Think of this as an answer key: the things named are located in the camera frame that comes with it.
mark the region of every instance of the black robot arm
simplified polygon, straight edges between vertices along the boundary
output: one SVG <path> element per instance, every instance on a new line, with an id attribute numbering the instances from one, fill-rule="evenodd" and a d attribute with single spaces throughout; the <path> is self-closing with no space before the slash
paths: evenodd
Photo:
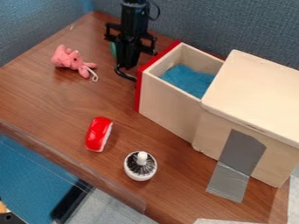
<path id="1" fill-rule="evenodd" d="M 156 38 L 148 33 L 149 20 L 156 20 L 160 16 L 157 7 L 155 18 L 150 16 L 149 0 L 123 0 L 121 24 L 106 24 L 105 39 L 115 43 L 116 66 L 115 72 L 121 77 L 136 81 L 136 77 L 121 71 L 136 66 L 140 53 L 156 55 Z M 119 32 L 117 36 L 112 35 L 110 30 Z M 144 45 L 142 39 L 150 41 L 150 45 Z"/>

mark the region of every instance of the floor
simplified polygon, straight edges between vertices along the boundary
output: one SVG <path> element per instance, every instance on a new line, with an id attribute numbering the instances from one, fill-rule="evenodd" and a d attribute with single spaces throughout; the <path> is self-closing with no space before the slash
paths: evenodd
<path id="1" fill-rule="evenodd" d="M 51 223 L 50 212 L 77 180 L 71 173 L 0 135 L 0 196 L 10 210 L 30 224 Z M 67 223 L 156 222 L 94 188 Z"/>
<path id="2" fill-rule="evenodd" d="M 119 200 L 95 189 L 80 204 L 67 224 L 155 224 L 157 222 Z"/>

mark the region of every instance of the beige box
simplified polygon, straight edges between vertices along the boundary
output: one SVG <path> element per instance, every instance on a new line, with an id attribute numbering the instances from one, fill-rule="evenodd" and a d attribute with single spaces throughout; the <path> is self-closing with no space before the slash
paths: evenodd
<path id="1" fill-rule="evenodd" d="M 150 64 L 138 74 L 137 111 L 216 160 L 231 130 L 252 136 L 267 148 L 251 176 L 286 181 L 299 162 L 298 71 L 237 50 L 223 63 L 184 43 Z M 159 78 L 177 64 L 217 74 L 202 100 Z"/>
<path id="2" fill-rule="evenodd" d="M 138 74 L 136 110 L 192 143 L 201 111 L 200 99 L 159 76 L 178 64 L 187 65 L 197 72 L 216 74 L 223 60 L 184 43 L 177 43 L 162 55 Z"/>

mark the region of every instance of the blue wall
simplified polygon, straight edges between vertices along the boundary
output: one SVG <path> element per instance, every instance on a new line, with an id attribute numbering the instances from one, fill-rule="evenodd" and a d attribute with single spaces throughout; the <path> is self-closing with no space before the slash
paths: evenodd
<path id="1" fill-rule="evenodd" d="M 93 7 L 119 17 L 120 0 L 3 0 L 0 66 Z M 240 49 L 299 69 L 297 0 L 156 0 L 162 15 L 150 28 L 227 56 Z"/>
<path id="2" fill-rule="evenodd" d="M 3 0 L 0 66 L 90 11 L 89 0 Z"/>
<path id="3" fill-rule="evenodd" d="M 299 69 L 298 0 L 155 0 L 151 29 L 221 56 L 240 49 Z M 94 8 L 120 16 L 120 0 Z"/>

